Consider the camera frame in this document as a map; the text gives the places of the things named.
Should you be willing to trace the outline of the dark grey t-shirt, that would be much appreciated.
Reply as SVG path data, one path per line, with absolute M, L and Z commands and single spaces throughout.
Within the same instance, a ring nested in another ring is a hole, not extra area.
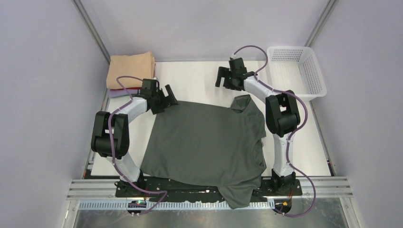
M 156 116 L 141 170 L 217 187 L 230 208 L 247 207 L 266 169 L 264 115 L 251 96 L 229 107 L 180 101 Z

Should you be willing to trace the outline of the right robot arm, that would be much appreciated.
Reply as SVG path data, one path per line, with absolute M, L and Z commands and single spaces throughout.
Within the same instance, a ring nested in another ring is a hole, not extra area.
M 270 188 L 277 192 L 294 185 L 296 173 L 290 155 L 294 132 L 301 121 L 294 93 L 277 91 L 261 81 L 255 72 L 247 71 L 242 58 L 232 58 L 229 67 L 218 68 L 215 86 L 246 91 L 264 103 L 266 126 L 273 134 L 275 151 Z

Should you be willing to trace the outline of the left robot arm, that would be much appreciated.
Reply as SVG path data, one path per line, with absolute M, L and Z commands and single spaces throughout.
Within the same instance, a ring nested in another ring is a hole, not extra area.
M 129 100 L 112 112 L 99 111 L 95 115 L 91 138 L 91 150 L 107 158 L 120 176 L 117 187 L 131 186 L 146 193 L 139 181 L 142 171 L 131 158 L 129 124 L 138 116 L 151 111 L 159 114 L 166 108 L 178 104 L 171 86 L 160 88 L 157 79 L 143 79 L 142 87 L 136 94 L 131 93 L 117 78 L 118 84 L 128 94 Z

